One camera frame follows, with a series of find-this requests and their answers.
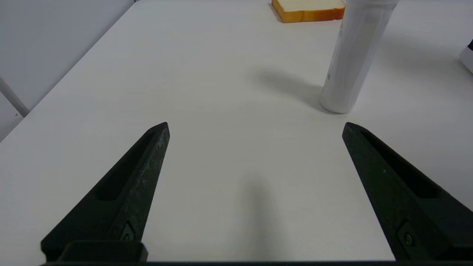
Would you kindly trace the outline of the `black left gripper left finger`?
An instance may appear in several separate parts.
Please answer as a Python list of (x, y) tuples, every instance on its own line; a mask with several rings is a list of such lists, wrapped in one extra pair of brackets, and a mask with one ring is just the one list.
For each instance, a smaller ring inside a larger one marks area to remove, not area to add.
[(144, 228), (170, 140), (149, 128), (41, 241), (47, 262), (145, 262)]

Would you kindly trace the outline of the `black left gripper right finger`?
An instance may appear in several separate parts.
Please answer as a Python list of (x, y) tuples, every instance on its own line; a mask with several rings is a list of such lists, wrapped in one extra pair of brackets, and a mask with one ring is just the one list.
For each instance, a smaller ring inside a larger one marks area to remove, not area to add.
[(366, 128), (342, 138), (396, 261), (472, 261), (470, 209)]

